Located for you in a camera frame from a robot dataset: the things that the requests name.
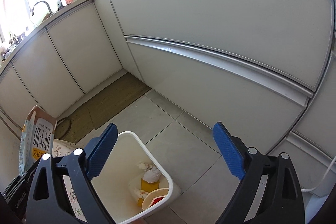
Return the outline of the milk carton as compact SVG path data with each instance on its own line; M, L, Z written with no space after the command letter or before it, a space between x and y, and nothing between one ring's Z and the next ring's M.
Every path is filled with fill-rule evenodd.
M52 152L56 124L57 119L39 106L31 109L21 134L19 176L22 177L45 153Z

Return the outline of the crumpled white tissue ball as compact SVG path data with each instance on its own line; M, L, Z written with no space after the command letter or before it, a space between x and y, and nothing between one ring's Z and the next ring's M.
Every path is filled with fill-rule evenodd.
M161 177L161 171L156 166L154 166L152 169L148 169L144 173L143 180L145 182L152 184L159 181L160 177Z

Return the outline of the stained crumpled tissue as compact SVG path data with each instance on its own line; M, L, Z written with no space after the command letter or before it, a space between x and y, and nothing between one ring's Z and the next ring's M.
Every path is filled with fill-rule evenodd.
M144 172L147 172L148 170L151 170L154 166L152 164L141 162L137 165L139 169L143 170Z

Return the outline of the chrome kitchen faucet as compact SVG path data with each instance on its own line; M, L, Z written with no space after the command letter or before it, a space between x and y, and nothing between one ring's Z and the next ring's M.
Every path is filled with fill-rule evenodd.
M35 10L37 10L38 12L45 11L49 15L53 14L53 12L51 10L51 6L49 5L49 3L47 1L36 2L31 9L31 15L32 16L35 15Z

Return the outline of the yellow paper piece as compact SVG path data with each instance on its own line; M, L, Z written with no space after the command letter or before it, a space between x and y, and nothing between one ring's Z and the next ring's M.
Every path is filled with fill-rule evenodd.
M150 192L157 190L158 188L159 188L159 180L153 183L149 183L144 179L141 179L141 188L140 189L135 188L134 190L135 195L138 197L137 205L141 207L147 195Z

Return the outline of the floral tablecloth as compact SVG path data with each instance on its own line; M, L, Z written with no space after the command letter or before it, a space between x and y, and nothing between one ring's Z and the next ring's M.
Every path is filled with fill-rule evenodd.
M54 139L52 147L52 156L53 157L67 156L71 154L76 148L78 148L78 145L75 143ZM75 217L80 219L81 221L87 222L84 213L82 212L82 209L78 203L70 177L63 176L63 181Z

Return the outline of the red paper cup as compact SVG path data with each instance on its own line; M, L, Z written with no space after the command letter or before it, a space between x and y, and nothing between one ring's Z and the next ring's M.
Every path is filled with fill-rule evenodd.
M169 192L169 188L159 188L150 192L142 202L142 209L147 210L159 201L163 200Z

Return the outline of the white plastic trash bin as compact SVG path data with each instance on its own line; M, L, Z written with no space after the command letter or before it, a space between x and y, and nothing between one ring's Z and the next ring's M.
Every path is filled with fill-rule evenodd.
M161 172L159 187L167 188L166 197L143 210L137 205L134 189L141 188L144 171L138 165L155 165ZM141 139L131 131L118 135L108 160L92 185L100 201L116 223L132 223L161 210L181 195L180 187L146 148Z

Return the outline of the white kitchen cabinets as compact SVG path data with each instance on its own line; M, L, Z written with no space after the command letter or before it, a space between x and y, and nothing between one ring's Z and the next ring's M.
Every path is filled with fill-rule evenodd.
M334 0L79 0L1 67L1 112L59 117L126 70L202 123L271 151L314 97Z

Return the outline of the brown woven floor mat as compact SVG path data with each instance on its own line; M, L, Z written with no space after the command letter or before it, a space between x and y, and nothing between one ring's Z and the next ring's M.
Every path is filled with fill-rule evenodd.
M111 83L87 102L94 129L101 127L149 90L149 86L130 73Z

